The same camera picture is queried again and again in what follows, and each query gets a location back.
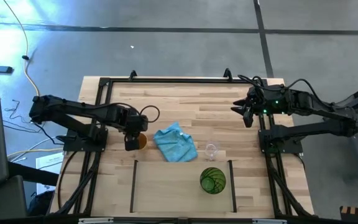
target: wooden tabletop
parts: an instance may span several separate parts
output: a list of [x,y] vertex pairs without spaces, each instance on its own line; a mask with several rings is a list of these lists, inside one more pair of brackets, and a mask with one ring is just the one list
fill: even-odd
[[[78,101],[94,104],[100,77],[84,77]],[[283,83],[281,78],[268,79],[269,85]],[[145,132],[147,149],[127,152],[124,136],[109,128],[108,145],[102,153],[92,216],[110,217],[209,217],[209,218],[270,218],[272,200],[264,156],[260,152],[257,131],[258,119],[246,128],[242,117],[230,110],[232,102],[244,98],[250,85],[217,83],[115,83],[112,102],[128,103],[138,110],[155,105],[161,110],[158,121],[149,124]],[[157,112],[144,111],[149,119]],[[90,119],[77,118],[89,123]],[[152,141],[159,129],[178,121],[183,131],[193,137],[198,151],[194,161],[206,161],[204,153],[208,141],[219,143],[217,161],[233,161],[237,213],[232,212],[129,212],[134,160],[165,161]],[[293,126],[291,116],[275,115],[277,124]],[[66,202],[78,185],[84,153],[77,153],[69,163],[62,180],[62,203]],[[299,158],[283,155],[288,188],[313,213],[305,172]],[[284,211],[282,194],[278,189],[280,208]],[[85,188],[81,211],[85,206],[88,188]],[[53,198],[51,212],[57,211],[57,197]]]

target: gray floor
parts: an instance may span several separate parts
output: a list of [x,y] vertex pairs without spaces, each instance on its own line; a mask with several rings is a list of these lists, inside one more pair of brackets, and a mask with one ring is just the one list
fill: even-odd
[[[180,27],[257,29],[252,0],[10,0],[24,24],[95,27]],[[358,30],[358,0],[260,0],[267,29]],[[0,22],[16,23],[0,0]],[[139,75],[220,77],[233,73],[266,77],[259,34],[27,31],[29,74],[42,95],[76,100],[83,76]],[[358,90],[358,35],[267,35],[274,77],[290,83],[306,78],[325,101],[339,101]],[[14,67],[0,75],[2,108],[20,100],[17,114],[27,117],[34,89],[23,74],[25,42],[18,29],[0,29],[0,65]],[[307,90],[299,84],[299,89]],[[5,120],[9,113],[3,112]],[[320,118],[294,117],[295,124]],[[13,122],[21,124],[19,119]],[[56,136],[65,130],[45,125]],[[5,129],[7,153],[45,139]],[[39,148],[52,148],[50,142]],[[339,206],[358,206],[357,159],[345,138],[330,135],[303,140],[306,175],[317,215],[339,218]],[[21,164],[35,167],[26,155]],[[35,185],[26,183],[27,195]]]

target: green cup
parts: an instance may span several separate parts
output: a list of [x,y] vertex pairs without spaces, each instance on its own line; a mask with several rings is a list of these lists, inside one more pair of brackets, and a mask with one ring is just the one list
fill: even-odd
[[226,186],[226,178],[220,169],[210,167],[201,173],[200,184],[205,192],[218,194]]

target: white paper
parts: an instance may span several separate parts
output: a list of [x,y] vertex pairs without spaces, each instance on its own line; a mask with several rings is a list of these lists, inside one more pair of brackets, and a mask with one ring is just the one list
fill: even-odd
[[[36,158],[35,167],[37,169],[39,169],[41,167],[45,167],[45,166],[55,164],[55,165],[50,166],[50,167],[42,168],[41,170],[45,170],[45,171],[53,172],[55,174],[59,174],[60,173],[60,168],[62,167],[62,162],[63,162],[63,153],[59,152],[59,153],[52,154],[52,155],[49,155],[49,156],[43,156],[43,157],[40,157],[40,158]],[[37,195],[42,194],[47,190],[55,190],[55,186],[49,186],[49,185],[44,185],[44,184],[37,183]]]

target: crumpled cloth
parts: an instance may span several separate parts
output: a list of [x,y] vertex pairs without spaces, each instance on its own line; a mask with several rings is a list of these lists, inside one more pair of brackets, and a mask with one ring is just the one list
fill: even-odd
[[197,157],[193,138],[177,122],[154,134],[154,142],[168,162],[187,162]]

